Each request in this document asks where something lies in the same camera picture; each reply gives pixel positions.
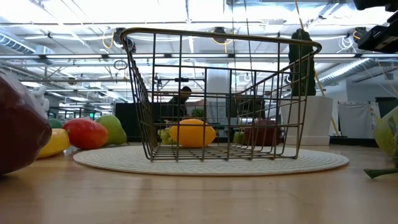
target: round woven mat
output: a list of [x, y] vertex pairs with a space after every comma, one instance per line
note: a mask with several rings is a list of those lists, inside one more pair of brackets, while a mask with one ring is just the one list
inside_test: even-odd
[[[294, 155], [295, 149], [286, 148], [287, 155]], [[114, 147], [84, 151], [73, 156], [83, 165], [132, 172], [160, 175], [279, 175], [314, 172], [334, 169], [348, 164], [348, 159], [328, 152], [301, 149], [298, 159], [255, 159], [253, 161], [233, 159], [229, 161], [154, 161], [145, 158], [142, 146]]]

